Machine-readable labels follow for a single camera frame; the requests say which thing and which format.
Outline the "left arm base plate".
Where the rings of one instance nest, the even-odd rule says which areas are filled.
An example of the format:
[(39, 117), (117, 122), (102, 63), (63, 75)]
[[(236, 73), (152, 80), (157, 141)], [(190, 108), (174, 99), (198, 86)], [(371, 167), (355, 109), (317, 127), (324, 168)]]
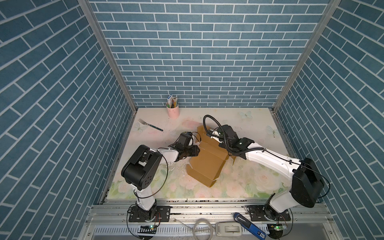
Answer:
[(128, 210), (128, 222), (144, 223), (144, 222), (169, 222), (170, 206), (154, 206), (150, 210), (145, 211), (138, 205), (131, 206)]

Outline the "brown cardboard box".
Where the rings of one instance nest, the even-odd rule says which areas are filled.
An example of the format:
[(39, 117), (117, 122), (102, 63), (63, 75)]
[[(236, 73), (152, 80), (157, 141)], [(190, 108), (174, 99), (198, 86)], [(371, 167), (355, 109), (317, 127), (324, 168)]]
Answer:
[(228, 151), (219, 146), (219, 142), (207, 136), (204, 126), (197, 127), (201, 136), (198, 156), (192, 157), (186, 170), (189, 176), (211, 188), (219, 178), (221, 171), (229, 158)]

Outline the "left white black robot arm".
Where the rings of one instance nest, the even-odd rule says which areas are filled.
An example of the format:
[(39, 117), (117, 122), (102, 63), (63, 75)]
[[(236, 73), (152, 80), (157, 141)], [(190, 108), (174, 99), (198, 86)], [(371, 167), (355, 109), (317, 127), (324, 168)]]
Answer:
[(160, 163), (175, 163), (187, 157), (197, 157), (200, 149), (194, 144), (193, 132), (182, 132), (177, 140), (166, 148), (151, 149), (140, 145), (121, 170), (121, 176), (134, 189), (137, 198), (129, 210), (130, 222), (158, 221), (169, 207), (159, 207), (152, 192), (151, 182)]

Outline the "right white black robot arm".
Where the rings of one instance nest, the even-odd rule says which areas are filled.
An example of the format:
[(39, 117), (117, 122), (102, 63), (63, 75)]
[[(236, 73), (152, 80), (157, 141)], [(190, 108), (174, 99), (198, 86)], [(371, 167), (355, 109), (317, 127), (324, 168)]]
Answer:
[(280, 214), (298, 205), (312, 208), (322, 197), (325, 178), (313, 160), (298, 160), (270, 151), (249, 138), (239, 138), (229, 125), (209, 130), (207, 135), (230, 155), (261, 164), (290, 181), (288, 190), (272, 194), (264, 204), (263, 213), (268, 220), (275, 221)]

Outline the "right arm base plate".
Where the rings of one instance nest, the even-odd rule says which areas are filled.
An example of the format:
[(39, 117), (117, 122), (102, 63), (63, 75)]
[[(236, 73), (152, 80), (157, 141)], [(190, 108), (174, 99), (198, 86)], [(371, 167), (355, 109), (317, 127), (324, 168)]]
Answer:
[(278, 213), (272, 207), (267, 205), (247, 205), (246, 211), (250, 214), (251, 220), (257, 221), (290, 221), (291, 215), (288, 210)]

